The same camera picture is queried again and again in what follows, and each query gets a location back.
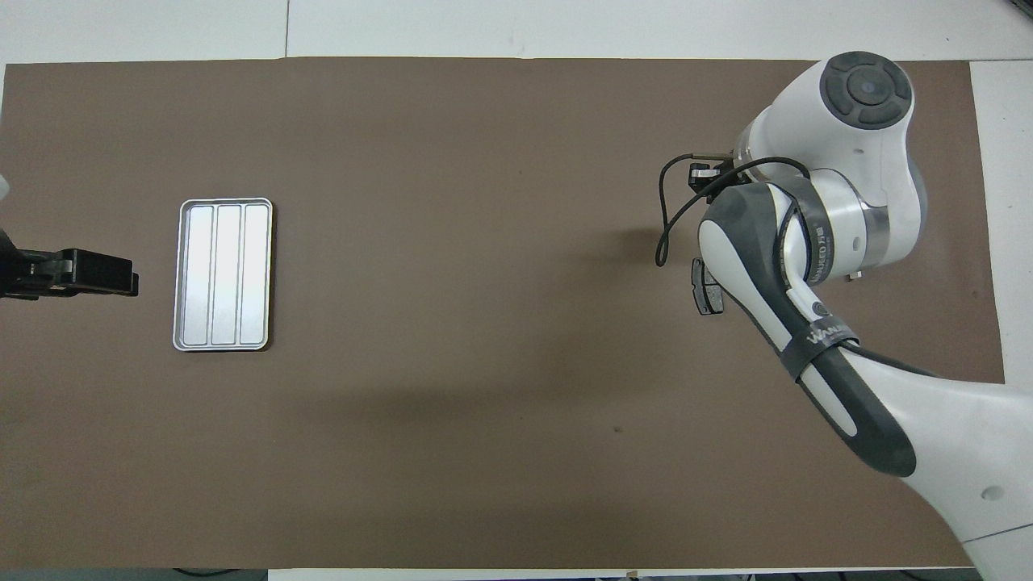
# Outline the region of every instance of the black strap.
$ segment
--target black strap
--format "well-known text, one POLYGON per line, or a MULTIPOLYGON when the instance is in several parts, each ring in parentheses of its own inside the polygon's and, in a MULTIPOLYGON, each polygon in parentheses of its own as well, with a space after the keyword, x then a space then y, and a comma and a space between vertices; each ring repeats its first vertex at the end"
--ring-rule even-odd
POLYGON ((22 253, 14 247, 14 243, 7 238, 7 233, 0 228, 0 261, 20 262, 22 253))
POLYGON ((828 277, 833 268, 833 255, 836 249, 833 241, 833 227, 828 219, 825 205, 821 203, 818 190, 810 180, 799 176, 784 177, 772 180, 779 189, 796 202, 801 218, 804 220, 804 232, 807 236, 807 246, 810 249, 810 259, 807 262, 807 284, 814 286, 828 277))
POLYGON ((779 359, 785 370, 795 380, 800 378, 804 369, 814 361, 814 358, 828 347, 836 346, 848 339, 856 341, 857 336, 846 326, 846 323, 843 323, 842 318, 835 315, 823 316, 797 331, 782 349, 779 359))

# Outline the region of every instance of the metal tray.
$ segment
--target metal tray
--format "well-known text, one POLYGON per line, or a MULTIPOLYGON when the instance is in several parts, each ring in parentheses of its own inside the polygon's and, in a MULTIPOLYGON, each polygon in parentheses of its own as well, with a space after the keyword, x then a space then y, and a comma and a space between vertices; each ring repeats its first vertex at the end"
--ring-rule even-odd
POLYGON ((269 341, 273 204, 188 200, 180 208, 173 344, 257 350, 269 341))

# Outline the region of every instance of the white table surface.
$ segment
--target white table surface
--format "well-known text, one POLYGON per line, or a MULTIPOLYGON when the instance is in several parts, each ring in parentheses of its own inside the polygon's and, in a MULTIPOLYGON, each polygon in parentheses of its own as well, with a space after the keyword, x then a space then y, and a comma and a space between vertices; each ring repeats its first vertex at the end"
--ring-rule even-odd
MULTIPOLYGON (((1033 20, 1006 0, 0 0, 0 67, 301 56, 819 60, 850 50, 973 61, 979 143, 972 149, 982 155, 1004 374, 1008 385, 1033 389, 1033 337, 1025 332, 1033 328, 1026 301, 1033 288, 1033 20)), ((282 570, 270 579, 620 577, 634 564, 282 570)), ((705 572, 638 571, 676 573, 705 572)))

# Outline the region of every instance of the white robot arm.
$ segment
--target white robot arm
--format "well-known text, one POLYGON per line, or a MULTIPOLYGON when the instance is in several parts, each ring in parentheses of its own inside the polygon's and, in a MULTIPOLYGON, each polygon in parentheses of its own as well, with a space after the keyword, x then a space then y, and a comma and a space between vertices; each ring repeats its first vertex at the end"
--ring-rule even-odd
POLYGON ((914 247, 926 200, 905 147, 913 108, 907 74, 871 53, 801 74, 746 128, 735 167, 718 178, 750 183, 703 192, 713 200, 698 230, 707 280, 747 311, 862 460, 942 515, 985 579, 1029 580, 1033 394, 941 379, 867 351, 811 290, 914 247), (765 161, 774 156, 808 172, 765 161))

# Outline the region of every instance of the logo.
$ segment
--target logo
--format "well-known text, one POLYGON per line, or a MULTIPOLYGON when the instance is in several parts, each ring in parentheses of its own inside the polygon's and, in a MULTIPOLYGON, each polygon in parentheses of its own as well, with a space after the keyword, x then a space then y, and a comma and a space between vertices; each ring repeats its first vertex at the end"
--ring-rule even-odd
POLYGON ((817 247, 817 264, 814 265, 814 272, 811 273, 811 283, 816 284, 825 277, 828 271, 828 238, 825 236, 825 228, 817 226, 814 228, 814 242, 817 247))
POLYGON ((811 331, 811 334, 807 336, 807 340, 811 343, 817 344, 818 341, 824 341, 828 337, 833 337, 847 331, 849 331, 849 328, 846 325, 833 325, 827 329, 815 329, 814 331, 811 331))

